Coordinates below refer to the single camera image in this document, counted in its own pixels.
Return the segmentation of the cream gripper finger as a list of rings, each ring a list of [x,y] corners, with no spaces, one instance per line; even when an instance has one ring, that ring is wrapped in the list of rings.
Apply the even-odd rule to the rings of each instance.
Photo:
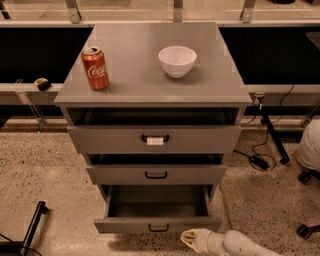
[[[180,239],[186,245],[194,245],[196,242],[197,234],[198,229],[190,229],[187,231],[183,231],[180,236]]]

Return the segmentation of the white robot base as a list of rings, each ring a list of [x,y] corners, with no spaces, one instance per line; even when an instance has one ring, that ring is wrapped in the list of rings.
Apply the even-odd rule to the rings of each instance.
[[[294,157],[300,166],[320,171],[320,120],[312,120],[304,129]]]

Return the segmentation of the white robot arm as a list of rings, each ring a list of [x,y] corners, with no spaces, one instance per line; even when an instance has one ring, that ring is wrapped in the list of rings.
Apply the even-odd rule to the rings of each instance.
[[[190,229],[184,231],[180,239],[205,256],[281,256],[235,230],[221,234],[208,229]]]

